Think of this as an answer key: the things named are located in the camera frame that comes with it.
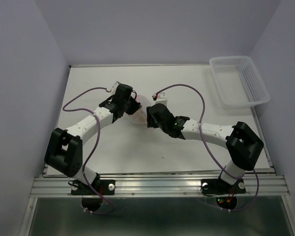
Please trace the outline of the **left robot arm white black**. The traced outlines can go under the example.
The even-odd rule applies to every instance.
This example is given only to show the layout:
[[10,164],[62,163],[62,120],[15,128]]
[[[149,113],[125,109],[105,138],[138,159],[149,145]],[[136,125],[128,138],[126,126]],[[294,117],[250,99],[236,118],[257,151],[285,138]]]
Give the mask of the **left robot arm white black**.
[[56,128],[52,131],[45,154],[45,163],[72,177],[81,183],[88,193],[99,190],[99,174],[87,167],[83,159],[83,146],[93,136],[100,137],[102,128],[113,124],[124,114],[132,115],[141,109],[136,100],[134,89],[116,82],[105,90],[110,96],[92,111],[87,108],[76,108],[73,112],[85,111],[88,116],[66,129]]

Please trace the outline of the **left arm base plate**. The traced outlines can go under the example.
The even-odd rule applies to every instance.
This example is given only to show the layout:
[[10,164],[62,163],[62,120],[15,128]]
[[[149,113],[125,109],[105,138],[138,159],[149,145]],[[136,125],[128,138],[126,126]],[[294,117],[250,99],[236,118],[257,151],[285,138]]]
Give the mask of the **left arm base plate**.
[[[115,194],[114,179],[97,179],[91,184],[91,186],[101,195],[110,196]],[[91,188],[78,180],[69,180],[69,186],[71,186],[71,195],[73,196],[91,196],[95,193]]]

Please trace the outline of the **white mesh laundry bag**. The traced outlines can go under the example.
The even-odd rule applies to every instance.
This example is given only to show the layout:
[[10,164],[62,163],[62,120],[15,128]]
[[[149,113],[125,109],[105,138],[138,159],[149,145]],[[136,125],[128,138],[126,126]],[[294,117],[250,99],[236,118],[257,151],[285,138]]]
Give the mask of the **white mesh laundry bag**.
[[137,95],[136,101],[140,103],[141,108],[133,115],[125,114],[125,118],[135,125],[147,125],[147,107],[151,106],[151,102],[143,95]]

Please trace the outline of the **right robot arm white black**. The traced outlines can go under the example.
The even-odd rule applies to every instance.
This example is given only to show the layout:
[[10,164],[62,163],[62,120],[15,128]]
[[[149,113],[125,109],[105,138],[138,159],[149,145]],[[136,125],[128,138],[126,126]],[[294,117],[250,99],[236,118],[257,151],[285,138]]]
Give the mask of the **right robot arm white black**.
[[233,126],[199,123],[189,117],[175,117],[161,103],[147,107],[147,126],[160,128],[172,138],[201,141],[210,156],[208,143],[225,148],[231,160],[225,167],[218,164],[222,173],[216,186],[222,192],[232,189],[246,171],[254,170],[264,148],[263,141],[245,122]]

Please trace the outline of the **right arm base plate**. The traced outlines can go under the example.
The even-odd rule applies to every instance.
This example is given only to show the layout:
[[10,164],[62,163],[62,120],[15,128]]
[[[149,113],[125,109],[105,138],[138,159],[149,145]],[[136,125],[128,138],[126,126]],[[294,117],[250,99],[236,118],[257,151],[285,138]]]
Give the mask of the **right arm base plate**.
[[246,188],[243,179],[237,180],[233,185],[221,179],[206,178],[201,180],[200,190],[205,195],[226,195],[226,194],[245,194]]

